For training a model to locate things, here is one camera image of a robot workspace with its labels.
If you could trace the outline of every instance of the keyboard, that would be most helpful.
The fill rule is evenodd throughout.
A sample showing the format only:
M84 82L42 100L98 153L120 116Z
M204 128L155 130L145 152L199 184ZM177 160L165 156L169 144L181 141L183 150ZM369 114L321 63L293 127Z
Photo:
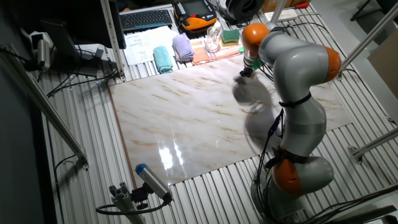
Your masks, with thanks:
M172 25L168 10L133 12L120 15L123 31L142 30L165 25Z

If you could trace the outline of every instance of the purple towel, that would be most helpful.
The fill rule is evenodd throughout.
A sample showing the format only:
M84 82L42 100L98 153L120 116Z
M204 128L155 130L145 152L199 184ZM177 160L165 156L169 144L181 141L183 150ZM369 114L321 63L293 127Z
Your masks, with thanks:
M185 33L177 35L173 38L173 46L181 59L193 59L193 49L191 42Z

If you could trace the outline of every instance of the marble board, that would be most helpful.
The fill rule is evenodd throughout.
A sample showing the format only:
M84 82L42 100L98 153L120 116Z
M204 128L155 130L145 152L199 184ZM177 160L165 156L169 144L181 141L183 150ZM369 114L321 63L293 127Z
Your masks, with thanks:
M279 97L260 72L249 85L234 81L242 68L237 56L110 86L132 169L146 163L170 185L260 154ZM352 122L327 83L311 93L325 108L327 131Z

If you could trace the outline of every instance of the orange cloth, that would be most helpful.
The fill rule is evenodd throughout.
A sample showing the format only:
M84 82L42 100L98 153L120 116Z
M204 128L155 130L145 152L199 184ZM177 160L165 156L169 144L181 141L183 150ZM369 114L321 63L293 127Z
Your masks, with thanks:
M191 40L191 46L195 54L193 55L192 63L199 65L202 63L208 63L215 60L221 60L223 58L229 58L235 55L239 55L239 48L242 47L242 42L239 41L238 45L223 47L221 45L219 51L209 53L205 50L206 38Z

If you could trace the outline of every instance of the clear plastic cup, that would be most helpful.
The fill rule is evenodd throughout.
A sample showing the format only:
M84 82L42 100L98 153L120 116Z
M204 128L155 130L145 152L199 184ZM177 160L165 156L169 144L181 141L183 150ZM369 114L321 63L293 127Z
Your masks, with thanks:
M207 40L205 45L205 49L207 52L214 53L220 49L220 40L222 35L223 30L219 27L213 26L207 29Z

